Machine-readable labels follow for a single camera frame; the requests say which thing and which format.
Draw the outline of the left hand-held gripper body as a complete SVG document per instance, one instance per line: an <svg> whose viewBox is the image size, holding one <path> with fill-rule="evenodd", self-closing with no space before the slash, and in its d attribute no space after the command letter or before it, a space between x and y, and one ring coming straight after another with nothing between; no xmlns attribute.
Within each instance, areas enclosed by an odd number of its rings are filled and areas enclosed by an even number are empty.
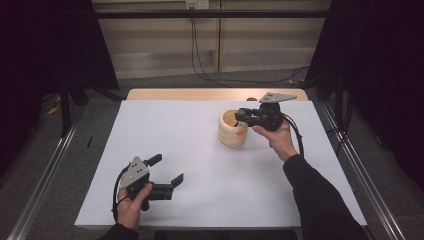
<svg viewBox="0 0 424 240"><path fill-rule="evenodd" d="M120 190L126 189L130 199L134 199L140 190L150 183L150 170L147 160L142 160L135 156L125 171L125 176L121 180ZM142 202L141 210L147 211L150 208L150 200L171 200L174 187L169 184L152 183L153 189L148 197Z"/></svg>

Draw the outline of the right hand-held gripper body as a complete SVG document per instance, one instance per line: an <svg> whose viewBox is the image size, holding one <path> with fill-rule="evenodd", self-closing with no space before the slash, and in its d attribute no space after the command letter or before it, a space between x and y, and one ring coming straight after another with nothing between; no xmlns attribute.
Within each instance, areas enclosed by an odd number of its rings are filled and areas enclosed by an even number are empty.
<svg viewBox="0 0 424 240"><path fill-rule="evenodd" d="M262 126L267 131L278 130L284 121L293 125L293 120L281 112L280 103L294 99L296 99L294 95L267 92L259 100L259 108L252 111L253 115L258 118L257 125Z"/></svg>

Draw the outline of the cream ribbed pen holder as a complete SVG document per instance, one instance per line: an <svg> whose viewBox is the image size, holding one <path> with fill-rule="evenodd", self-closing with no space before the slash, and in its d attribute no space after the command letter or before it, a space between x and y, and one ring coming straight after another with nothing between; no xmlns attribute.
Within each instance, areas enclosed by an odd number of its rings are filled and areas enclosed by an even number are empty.
<svg viewBox="0 0 424 240"><path fill-rule="evenodd" d="M248 135L246 123L238 122L238 126L233 127L236 122L235 113L236 110L227 110L218 119L218 138L222 144L231 148L243 145Z"/></svg>

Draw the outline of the person's right hand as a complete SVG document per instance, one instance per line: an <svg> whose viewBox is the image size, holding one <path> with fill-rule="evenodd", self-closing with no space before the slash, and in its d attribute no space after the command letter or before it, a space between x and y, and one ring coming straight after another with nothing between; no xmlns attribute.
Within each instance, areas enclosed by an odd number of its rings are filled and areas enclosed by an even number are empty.
<svg viewBox="0 0 424 240"><path fill-rule="evenodd" d="M283 122L276 131L267 131L259 125L253 126L252 129L269 141L269 145L283 162L298 154L294 148L290 126L287 122Z"/></svg>

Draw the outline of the person's left hand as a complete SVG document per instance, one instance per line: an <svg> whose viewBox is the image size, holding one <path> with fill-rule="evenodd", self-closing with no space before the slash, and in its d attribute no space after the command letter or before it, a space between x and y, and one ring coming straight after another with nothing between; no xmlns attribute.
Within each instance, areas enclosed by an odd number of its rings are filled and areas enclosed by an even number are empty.
<svg viewBox="0 0 424 240"><path fill-rule="evenodd" d="M140 224L141 204L152 191L153 185L146 184L134 199L128 197L126 189L118 192L117 222L124 227L137 231Z"/></svg>

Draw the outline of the white table mat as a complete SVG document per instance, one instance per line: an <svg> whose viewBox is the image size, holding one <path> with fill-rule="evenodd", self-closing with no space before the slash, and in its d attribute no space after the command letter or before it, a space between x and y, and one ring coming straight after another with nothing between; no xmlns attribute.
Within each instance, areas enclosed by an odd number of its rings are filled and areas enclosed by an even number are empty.
<svg viewBox="0 0 424 240"><path fill-rule="evenodd" d="M137 101L121 104L91 186L75 221L113 225L113 188L134 158L162 155L156 184L184 180L169 201L153 201L141 224L156 229L289 228L300 224L292 187L268 141L250 131L238 148L218 139L218 119L240 101Z"/></svg>

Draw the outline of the black metal stand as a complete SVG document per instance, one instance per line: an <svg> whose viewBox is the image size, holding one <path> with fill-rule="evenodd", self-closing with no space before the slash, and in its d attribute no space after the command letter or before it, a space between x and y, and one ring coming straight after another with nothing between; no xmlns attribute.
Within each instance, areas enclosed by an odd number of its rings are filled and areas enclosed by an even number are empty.
<svg viewBox="0 0 424 240"><path fill-rule="evenodd" d="M66 88L66 82L64 79L61 80L59 85L60 90L60 107L62 114L62 133L61 136L65 137L71 128L71 114L69 107L69 95Z"/></svg>

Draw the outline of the black curtain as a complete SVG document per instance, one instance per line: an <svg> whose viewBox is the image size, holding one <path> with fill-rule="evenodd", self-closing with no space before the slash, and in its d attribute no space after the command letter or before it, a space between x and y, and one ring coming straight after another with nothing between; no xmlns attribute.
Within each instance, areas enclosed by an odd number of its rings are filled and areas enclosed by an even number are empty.
<svg viewBox="0 0 424 240"><path fill-rule="evenodd" d="M62 86L119 88L92 0L0 0L0 176Z"/></svg>
<svg viewBox="0 0 424 240"><path fill-rule="evenodd" d="M352 96L424 190L424 0L331 0L306 81Z"/></svg>

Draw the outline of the aluminium floor rail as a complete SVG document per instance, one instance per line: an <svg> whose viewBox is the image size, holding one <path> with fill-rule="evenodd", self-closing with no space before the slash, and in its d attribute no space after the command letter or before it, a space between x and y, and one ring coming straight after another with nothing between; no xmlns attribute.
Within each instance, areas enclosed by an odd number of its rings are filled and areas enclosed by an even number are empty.
<svg viewBox="0 0 424 240"><path fill-rule="evenodd" d="M378 216L385 232L390 240L406 240L402 233L392 211L381 196L379 190L371 179L364 164L361 161L356 149L352 145L347 133L343 131L336 123L336 115L329 104L323 104L322 109L333 128L333 132L338 139L349 163L351 164L359 182L361 183L364 192L367 195L375 213Z"/></svg>
<svg viewBox="0 0 424 240"><path fill-rule="evenodd" d="M59 142L50 157L50 160L37 183L37 186L27 204L21 211L14 227L12 228L7 240L25 240L29 230L34 222L35 217L46 197L47 191L53 181L53 178L64 158L66 151L73 140L76 129L82 119L85 107L78 107L75 113L74 121L66 134L59 139Z"/></svg>

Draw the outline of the black horizontal frame bar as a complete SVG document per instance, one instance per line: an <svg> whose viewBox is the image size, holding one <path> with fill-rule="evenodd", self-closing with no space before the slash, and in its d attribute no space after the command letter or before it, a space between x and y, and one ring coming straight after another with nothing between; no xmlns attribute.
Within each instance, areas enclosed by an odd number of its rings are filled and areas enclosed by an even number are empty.
<svg viewBox="0 0 424 240"><path fill-rule="evenodd" d="M147 10L95 12L99 19L154 18L326 18L327 10Z"/></svg>

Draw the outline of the white wall socket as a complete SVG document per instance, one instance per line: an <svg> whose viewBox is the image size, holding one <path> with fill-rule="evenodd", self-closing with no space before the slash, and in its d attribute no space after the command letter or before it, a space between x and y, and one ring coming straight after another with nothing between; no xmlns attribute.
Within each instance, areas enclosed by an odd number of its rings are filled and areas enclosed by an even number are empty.
<svg viewBox="0 0 424 240"><path fill-rule="evenodd" d="M210 8L209 0L185 0L188 10L208 10Z"/></svg>

